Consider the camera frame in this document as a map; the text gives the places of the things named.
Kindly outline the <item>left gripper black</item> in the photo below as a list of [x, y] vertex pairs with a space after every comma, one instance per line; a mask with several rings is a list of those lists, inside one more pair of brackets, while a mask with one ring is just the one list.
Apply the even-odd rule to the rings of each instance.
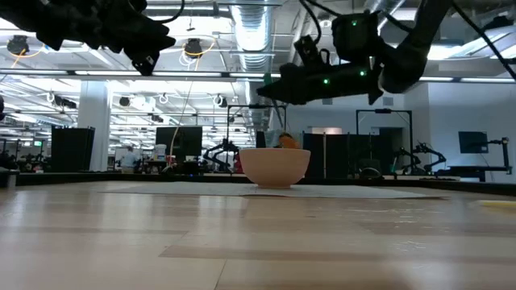
[[133, 67], [151, 76], [160, 53], [176, 40], [162, 23], [143, 15], [147, 0], [48, 0], [40, 16], [36, 38], [58, 50], [65, 40], [87, 44], [92, 49], [112, 52], [155, 51], [136, 54]]

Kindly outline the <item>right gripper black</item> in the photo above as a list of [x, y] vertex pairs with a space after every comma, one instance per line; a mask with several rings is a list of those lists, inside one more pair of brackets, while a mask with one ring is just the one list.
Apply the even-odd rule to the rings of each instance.
[[383, 95], [377, 74], [367, 63], [323, 65], [317, 69], [292, 67], [281, 74], [281, 81], [264, 74], [263, 82], [256, 89], [259, 96], [295, 105], [355, 95], [366, 95], [372, 105]]

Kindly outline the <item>orange plastic utensil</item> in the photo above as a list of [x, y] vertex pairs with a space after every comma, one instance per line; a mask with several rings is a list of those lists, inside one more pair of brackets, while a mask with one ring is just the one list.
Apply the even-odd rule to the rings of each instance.
[[300, 149], [298, 141], [289, 133], [282, 133], [278, 138], [278, 147], [289, 149]]

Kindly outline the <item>peach ceramic bowl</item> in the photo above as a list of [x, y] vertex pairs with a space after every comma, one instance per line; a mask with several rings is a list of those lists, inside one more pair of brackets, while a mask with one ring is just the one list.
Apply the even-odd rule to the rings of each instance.
[[239, 153], [243, 174], [264, 189], [289, 189], [306, 174], [311, 152], [292, 148], [249, 148]]

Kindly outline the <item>yellow plastic utensil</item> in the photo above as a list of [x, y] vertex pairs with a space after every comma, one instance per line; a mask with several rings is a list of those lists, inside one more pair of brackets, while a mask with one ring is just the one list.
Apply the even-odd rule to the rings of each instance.
[[478, 200], [472, 203], [474, 206], [484, 207], [488, 209], [503, 209], [516, 211], [516, 201], [503, 200]]

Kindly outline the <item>ceiling light strip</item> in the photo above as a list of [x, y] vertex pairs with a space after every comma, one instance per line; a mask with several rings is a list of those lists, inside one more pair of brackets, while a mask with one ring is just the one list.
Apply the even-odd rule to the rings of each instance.
[[501, 77], [420, 77], [419, 82], [434, 83], [472, 83], [472, 84], [516, 84], [512, 78]]
[[155, 71], [145, 76], [138, 71], [115, 70], [56, 70], [0, 68], [0, 74], [34, 76], [100, 76], [100, 77], [234, 77], [258, 78], [265, 72], [200, 72], [200, 71]]

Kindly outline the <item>white building column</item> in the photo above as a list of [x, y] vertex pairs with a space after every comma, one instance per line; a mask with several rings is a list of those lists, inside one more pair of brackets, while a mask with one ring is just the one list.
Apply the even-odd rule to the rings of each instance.
[[90, 171], [107, 170], [111, 106], [112, 95], [106, 81], [81, 82], [77, 126], [94, 128]]

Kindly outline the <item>wide black partition panel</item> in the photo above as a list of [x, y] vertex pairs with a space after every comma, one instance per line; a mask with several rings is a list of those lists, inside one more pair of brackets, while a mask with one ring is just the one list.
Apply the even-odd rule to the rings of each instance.
[[379, 135], [317, 135], [304, 133], [302, 148], [311, 153], [307, 178], [347, 179], [366, 168], [390, 172], [391, 139]]

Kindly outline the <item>black monitor screen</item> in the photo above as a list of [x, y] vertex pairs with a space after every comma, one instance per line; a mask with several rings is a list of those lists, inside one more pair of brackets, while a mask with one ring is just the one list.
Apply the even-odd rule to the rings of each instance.
[[156, 145], [165, 145], [165, 154], [180, 160], [202, 154], [201, 126], [166, 126], [156, 129]]

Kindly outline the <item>person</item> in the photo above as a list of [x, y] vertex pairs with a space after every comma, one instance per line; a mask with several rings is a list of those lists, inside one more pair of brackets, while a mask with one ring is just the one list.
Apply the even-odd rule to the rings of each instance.
[[120, 160], [120, 167], [123, 172], [134, 172], [137, 161], [136, 154], [132, 147], [127, 148], [127, 153]]

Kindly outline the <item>grey woven placemat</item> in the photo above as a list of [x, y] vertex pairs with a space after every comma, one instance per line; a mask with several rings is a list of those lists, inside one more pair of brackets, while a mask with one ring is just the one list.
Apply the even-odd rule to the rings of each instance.
[[221, 197], [299, 197], [347, 199], [435, 199], [447, 195], [428, 195], [414, 191], [355, 185], [292, 185], [290, 188], [260, 188], [255, 184], [172, 182], [106, 189], [102, 193], [133, 193]]

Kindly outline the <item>black desk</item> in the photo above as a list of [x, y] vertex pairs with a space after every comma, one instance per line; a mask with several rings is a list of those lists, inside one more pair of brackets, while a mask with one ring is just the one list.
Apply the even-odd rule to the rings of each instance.
[[512, 173], [512, 167], [490, 167], [490, 166], [451, 166], [449, 169], [439, 169], [436, 176], [458, 176], [463, 178], [477, 178], [485, 182], [486, 172], [504, 172], [507, 175]]

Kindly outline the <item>black station frame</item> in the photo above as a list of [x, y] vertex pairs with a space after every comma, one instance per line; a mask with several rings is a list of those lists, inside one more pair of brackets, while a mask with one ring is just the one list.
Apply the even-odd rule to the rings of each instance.
[[360, 120], [359, 120], [359, 116], [360, 116], [360, 113], [372, 113], [372, 114], [397, 114], [398, 117], [402, 118], [403, 120], [405, 120], [401, 114], [406, 114], [408, 116], [408, 119], [405, 120], [408, 124], [409, 124], [409, 141], [410, 141], [410, 145], [409, 145], [409, 149], [410, 149], [410, 153], [409, 153], [409, 157], [410, 157], [410, 168], [414, 168], [415, 166], [415, 162], [414, 162], [414, 150], [413, 150], [413, 145], [414, 145], [414, 131], [413, 131], [413, 113], [412, 113], [412, 110], [392, 110], [392, 109], [388, 109], [388, 108], [382, 108], [382, 109], [369, 109], [369, 110], [356, 110], [355, 112], [355, 119], [356, 119], [356, 134], [359, 135], [360, 134]]
[[286, 105], [248, 104], [229, 105], [226, 113], [226, 129], [223, 137], [228, 146], [226, 161], [232, 155], [231, 172], [243, 174], [241, 153], [244, 149], [266, 147], [265, 133], [270, 129], [270, 122], [276, 118], [282, 129], [286, 128]]

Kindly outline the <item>silver ceiling duct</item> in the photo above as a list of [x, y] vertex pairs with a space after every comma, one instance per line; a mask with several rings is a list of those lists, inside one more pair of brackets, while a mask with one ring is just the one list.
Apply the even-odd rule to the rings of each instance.
[[242, 5], [230, 6], [234, 33], [242, 70], [265, 73], [272, 69], [273, 8], [268, 0], [242, 0]]

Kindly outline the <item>black wall monitor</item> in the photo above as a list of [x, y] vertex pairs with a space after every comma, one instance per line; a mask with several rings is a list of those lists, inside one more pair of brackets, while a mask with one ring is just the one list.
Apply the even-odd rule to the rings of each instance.
[[461, 154], [484, 154], [489, 152], [488, 136], [481, 131], [459, 131]]

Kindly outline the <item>black table border rail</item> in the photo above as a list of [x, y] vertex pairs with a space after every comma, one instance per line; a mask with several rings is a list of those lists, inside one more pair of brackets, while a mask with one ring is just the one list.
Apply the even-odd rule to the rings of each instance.
[[[139, 181], [139, 182], [198, 182], [198, 183], [236, 183], [249, 184], [246, 176], [204, 175], [204, 176], [166, 176], [100, 172], [50, 172], [19, 173], [17, 186], [41, 184], [67, 184], [96, 181]], [[516, 184], [473, 183], [450, 180], [346, 180], [303, 178], [302, 185], [356, 185], [366, 187], [415, 187], [425, 189], [451, 190], [468, 193], [484, 193], [516, 197]], [[6, 172], [0, 172], [0, 187], [6, 187]]]

